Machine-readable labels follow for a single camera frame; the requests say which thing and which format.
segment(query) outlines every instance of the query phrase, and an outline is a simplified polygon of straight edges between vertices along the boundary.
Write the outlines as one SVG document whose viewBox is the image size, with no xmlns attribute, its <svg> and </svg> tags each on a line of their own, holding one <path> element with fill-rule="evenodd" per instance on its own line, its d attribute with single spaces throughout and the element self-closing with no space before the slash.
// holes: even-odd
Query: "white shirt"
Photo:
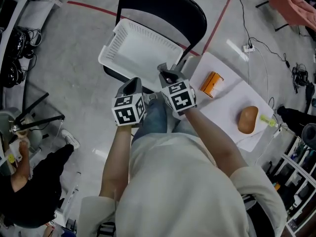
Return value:
<svg viewBox="0 0 316 237">
<path fill-rule="evenodd" d="M 149 134 L 132 145 L 130 183 L 116 212 L 110 198 L 85 197 L 77 236 L 95 237 L 99 225 L 115 215 L 118 237 L 246 237 L 244 194 L 266 202 L 280 236 L 286 211 L 260 167 L 240 168 L 229 178 L 199 138 Z"/>
</svg>

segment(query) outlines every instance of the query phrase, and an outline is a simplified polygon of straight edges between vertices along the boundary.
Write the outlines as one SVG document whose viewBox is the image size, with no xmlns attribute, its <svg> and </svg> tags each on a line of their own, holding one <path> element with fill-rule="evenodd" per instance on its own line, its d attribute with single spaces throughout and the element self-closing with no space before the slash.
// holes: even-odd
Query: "hand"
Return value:
<svg viewBox="0 0 316 237">
<path fill-rule="evenodd" d="M 29 154 L 28 144 L 26 141 L 21 141 L 19 144 L 19 152 L 22 157 L 27 156 Z"/>
</svg>

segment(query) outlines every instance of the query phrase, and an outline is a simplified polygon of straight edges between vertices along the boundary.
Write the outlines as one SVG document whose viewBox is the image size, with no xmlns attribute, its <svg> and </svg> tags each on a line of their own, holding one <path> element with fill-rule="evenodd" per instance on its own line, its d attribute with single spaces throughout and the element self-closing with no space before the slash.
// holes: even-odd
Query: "pink cloth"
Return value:
<svg viewBox="0 0 316 237">
<path fill-rule="evenodd" d="M 269 0 L 289 25 L 308 26 L 316 31 L 316 9 L 304 0 Z"/>
</svg>

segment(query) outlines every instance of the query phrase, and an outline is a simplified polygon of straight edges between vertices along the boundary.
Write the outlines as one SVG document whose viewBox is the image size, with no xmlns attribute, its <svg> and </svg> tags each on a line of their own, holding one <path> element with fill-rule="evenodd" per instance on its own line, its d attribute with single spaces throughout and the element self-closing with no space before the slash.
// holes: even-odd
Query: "sneaker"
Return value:
<svg viewBox="0 0 316 237">
<path fill-rule="evenodd" d="M 66 141 L 66 144 L 73 145 L 74 149 L 78 149 L 80 147 L 80 143 L 76 140 L 71 133 L 65 129 L 61 130 L 61 136 Z"/>
<path fill-rule="evenodd" d="M 157 98 L 157 95 L 155 93 L 152 93 L 152 94 L 146 94 L 144 93 L 143 94 L 143 99 L 144 99 L 144 102 L 145 104 L 149 105 L 149 102 L 153 99 L 156 99 Z"/>
</svg>

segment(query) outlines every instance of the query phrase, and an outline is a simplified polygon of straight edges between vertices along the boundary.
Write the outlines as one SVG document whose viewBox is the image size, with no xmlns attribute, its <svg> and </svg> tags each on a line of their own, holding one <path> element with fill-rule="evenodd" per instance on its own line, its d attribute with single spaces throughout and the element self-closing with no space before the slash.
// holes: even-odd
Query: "white marker cube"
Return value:
<svg viewBox="0 0 316 237">
<path fill-rule="evenodd" d="M 175 112 L 195 106 L 189 80 L 177 82 L 161 90 L 166 104 Z"/>
<path fill-rule="evenodd" d="M 138 93 L 113 98 L 112 112 L 118 126 L 139 123 L 145 113 L 143 95 Z"/>
</svg>

